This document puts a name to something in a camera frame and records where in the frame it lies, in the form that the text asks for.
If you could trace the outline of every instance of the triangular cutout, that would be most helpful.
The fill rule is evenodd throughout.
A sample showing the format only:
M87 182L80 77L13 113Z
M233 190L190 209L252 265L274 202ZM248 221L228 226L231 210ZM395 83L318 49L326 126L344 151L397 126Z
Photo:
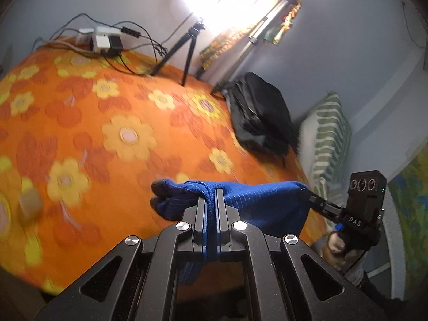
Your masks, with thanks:
M113 258L80 288L80 292L98 302L105 301L121 262L122 257Z
M343 292L343 286L312 258L308 255L303 255L301 260L319 300L325 301Z

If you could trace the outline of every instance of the white tile line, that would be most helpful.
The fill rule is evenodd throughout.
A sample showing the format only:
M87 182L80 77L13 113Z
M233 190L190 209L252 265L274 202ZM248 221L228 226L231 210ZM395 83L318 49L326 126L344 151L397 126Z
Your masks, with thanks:
M384 265L381 265L380 267L370 271L367 273L368 278L371 278L373 276L376 276L377 274L380 274L381 272L384 272L385 270L389 269L391 267L391 262L385 263Z

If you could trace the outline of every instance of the tripod leg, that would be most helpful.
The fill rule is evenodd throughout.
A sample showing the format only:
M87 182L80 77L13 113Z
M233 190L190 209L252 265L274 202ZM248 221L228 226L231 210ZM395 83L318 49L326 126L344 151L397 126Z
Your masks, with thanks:
M183 80L181 81L181 85L184 86L186 83L187 73L189 72L190 61L192 60L193 51L196 46L196 37L192 37L192 41L189 47L188 57L186 59L185 71L183 72Z
M159 72L159 70L162 68L162 66L164 66L165 63L170 59L170 57L172 57L174 53L177 52L189 40L189 38L191 38L189 34L186 34L182 38L180 38L178 42L171 48L168 54L164 56L162 61L153 68L151 75L152 76L156 75Z

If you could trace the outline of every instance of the folded garment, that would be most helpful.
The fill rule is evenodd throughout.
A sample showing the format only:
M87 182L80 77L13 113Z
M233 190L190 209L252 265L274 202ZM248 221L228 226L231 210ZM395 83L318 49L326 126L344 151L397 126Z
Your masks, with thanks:
M216 226L215 190L223 189L224 202L236 208L241 220L258 227L263 233L281 238L286 234L299 235L305 224L309 204L299 201L300 189L305 184L296 181L249 186L234 182L187 181L177 184L169 179L151 185L156 198L151 205L167 220L181 220L186 208L197 204L198 198L206 200L207 232ZM215 235L208 235L205 261L217 260ZM181 283L195 280L200 265L187 265L181 272Z

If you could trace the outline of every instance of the plug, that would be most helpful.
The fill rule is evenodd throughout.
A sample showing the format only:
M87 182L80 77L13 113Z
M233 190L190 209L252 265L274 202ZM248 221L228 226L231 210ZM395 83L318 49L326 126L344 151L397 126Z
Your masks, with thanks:
M79 33L76 35L76 46L89 44L92 39L93 32L94 29L91 28L79 29Z

